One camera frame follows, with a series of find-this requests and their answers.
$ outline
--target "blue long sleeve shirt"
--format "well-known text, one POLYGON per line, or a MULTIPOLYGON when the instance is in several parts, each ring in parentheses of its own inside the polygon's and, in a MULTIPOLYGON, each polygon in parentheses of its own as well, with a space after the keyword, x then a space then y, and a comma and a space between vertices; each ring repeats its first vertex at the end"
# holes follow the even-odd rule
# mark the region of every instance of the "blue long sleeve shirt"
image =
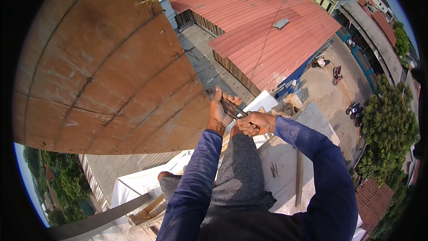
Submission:
MULTIPOLYGON (((351 240, 358 211, 354 187, 340 148, 318 131, 282 116, 276 118, 274 134, 313 162, 316 193, 307 212, 299 217, 302 239, 351 240)), ((168 202, 157 240, 195 240, 198 237, 211 201, 221 146, 219 134, 210 130, 202 132, 168 202)))

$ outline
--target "gray shorts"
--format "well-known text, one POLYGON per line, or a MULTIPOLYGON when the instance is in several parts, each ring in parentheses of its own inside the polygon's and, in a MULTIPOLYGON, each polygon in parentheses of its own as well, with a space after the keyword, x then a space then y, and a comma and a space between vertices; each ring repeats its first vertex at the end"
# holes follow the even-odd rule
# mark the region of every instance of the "gray shorts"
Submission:
MULTIPOLYGON (((160 179, 166 201, 173 196, 180 179, 181 175, 160 179)), ((234 135, 218 170, 211 203, 201 227, 226 214, 268 211, 275 201, 272 193, 265 192, 265 178, 253 138, 244 134, 234 135)))

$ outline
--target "street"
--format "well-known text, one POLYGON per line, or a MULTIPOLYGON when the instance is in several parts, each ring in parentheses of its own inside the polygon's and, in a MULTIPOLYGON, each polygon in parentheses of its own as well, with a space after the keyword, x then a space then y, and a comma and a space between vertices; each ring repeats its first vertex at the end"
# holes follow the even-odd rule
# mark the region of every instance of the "street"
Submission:
POLYGON ((353 102, 363 105, 372 90, 347 46, 336 35, 333 35, 333 40, 334 43, 324 52, 324 58, 330 60, 330 64, 324 68, 309 68, 302 76, 299 89, 303 104, 312 100, 323 112, 339 137, 339 146, 348 162, 355 157, 359 128, 354 126, 345 110, 353 102), (334 86, 333 68, 339 65, 342 66, 343 79, 334 86))

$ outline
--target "window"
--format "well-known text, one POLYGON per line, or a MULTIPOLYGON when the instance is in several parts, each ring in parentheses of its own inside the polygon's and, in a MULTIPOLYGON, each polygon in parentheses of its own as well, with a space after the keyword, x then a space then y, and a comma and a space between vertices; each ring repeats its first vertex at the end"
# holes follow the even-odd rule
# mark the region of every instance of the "window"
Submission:
POLYGON ((329 3, 329 4, 328 4, 328 7, 327 7, 327 9, 326 9, 326 10, 327 10, 327 12, 330 12, 331 6, 332 6, 332 5, 331 5, 331 3, 329 3))

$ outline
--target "metal roof vent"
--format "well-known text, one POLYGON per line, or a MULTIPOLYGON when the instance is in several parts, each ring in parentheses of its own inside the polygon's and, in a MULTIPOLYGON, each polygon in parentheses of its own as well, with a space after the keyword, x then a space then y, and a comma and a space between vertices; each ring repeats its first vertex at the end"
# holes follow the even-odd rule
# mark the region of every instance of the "metal roof vent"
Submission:
POLYGON ((279 30, 282 27, 284 27, 288 22, 289 20, 287 20, 286 18, 282 18, 279 21, 277 21, 275 24, 273 24, 272 27, 275 27, 279 30))

